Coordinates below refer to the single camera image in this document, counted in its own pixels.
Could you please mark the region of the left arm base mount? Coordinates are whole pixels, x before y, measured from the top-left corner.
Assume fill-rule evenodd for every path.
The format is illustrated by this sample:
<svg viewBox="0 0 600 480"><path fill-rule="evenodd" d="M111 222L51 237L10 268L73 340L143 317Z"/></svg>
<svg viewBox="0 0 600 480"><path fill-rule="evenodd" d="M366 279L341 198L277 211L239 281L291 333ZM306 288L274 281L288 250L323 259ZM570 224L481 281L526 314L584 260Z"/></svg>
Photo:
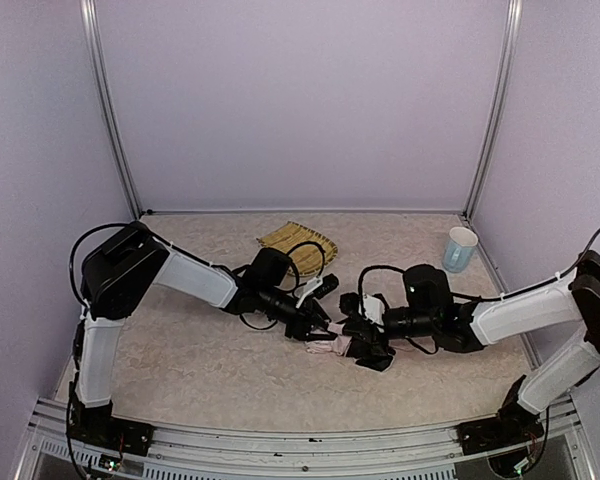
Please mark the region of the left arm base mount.
<svg viewBox="0 0 600 480"><path fill-rule="evenodd" d="M119 454L148 455L155 427L146 422L113 415L113 402L87 407L78 398L75 381L69 383L66 432L71 440L97 446Z"/></svg>

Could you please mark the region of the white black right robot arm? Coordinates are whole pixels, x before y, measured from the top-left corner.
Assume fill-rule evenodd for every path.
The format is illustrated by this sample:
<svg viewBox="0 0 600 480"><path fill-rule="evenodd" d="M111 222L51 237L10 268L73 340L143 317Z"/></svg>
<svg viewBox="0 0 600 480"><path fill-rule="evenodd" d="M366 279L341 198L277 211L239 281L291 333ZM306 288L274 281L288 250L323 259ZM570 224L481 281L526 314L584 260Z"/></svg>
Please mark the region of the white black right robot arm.
<svg viewBox="0 0 600 480"><path fill-rule="evenodd" d="M341 296L345 334L386 363L391 339L429 337L453 353L472 353L506 338L577 321L579 329L542 366L511 390L514 409L538 415L600 367L600 255L589 250L573 268L498 298L454 294L444 271L420 264L401 273L406 305L391 308L379 295Z"/></svg>

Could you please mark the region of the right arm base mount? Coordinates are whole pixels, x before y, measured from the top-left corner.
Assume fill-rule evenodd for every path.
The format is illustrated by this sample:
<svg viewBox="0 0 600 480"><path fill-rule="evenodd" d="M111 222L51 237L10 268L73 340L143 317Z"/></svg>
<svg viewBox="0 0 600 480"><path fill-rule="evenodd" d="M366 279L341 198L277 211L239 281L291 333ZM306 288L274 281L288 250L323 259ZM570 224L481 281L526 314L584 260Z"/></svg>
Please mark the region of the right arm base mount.
<svg viewBox="0 0 600 480"><path fill-rule="evenodd" d="M516 445L544 435L540 415L527 411L518 403L519 390L525 379L523 375L513 383L493 416L463 422L456 427L464 455Z"/></svg>

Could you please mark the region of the pink folding umbrella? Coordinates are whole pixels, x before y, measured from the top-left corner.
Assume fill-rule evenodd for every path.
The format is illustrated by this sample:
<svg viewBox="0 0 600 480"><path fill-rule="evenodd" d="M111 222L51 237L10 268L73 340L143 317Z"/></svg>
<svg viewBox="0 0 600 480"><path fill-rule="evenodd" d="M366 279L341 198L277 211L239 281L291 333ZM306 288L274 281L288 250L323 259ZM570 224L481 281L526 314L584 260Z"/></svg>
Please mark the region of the pink folding umbrella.
<svg viewBox="0 0 600 480"><path fill-rule="evenodd" d="M331 334L330 338L306 341L306 350L312 354L333 353L338 356L354 359L355 364L359 367L376 372L386 371L393 363L395 350L389 345L389 341L381 329L375 325L388 345L387 355L347 355L346 352L350 343L350 338L344 335L344 323L330 323L327 329Z"/></svg>

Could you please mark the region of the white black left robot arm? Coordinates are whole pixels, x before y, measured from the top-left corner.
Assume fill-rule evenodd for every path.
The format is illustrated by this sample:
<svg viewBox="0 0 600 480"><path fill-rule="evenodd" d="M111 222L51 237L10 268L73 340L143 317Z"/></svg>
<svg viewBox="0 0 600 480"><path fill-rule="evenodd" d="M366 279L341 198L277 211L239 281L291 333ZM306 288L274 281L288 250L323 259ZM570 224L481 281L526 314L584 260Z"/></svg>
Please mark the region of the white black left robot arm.
<svg viewBox="0 0 600 480"><path fill-rule="evenodd" d="M339 285L333 274L296 278L290 252L263 247L251 263L234 270L211 263L167 241L140 221L111 223L113 235L91 251L80 266L69 266L70 284L81 304L74 361L76 396L86 408L112 400L112 378L121 329L154 286L196 298L244 320L262 314L285 335L299 341L329 340L330 321L320 301Z"/></svg>

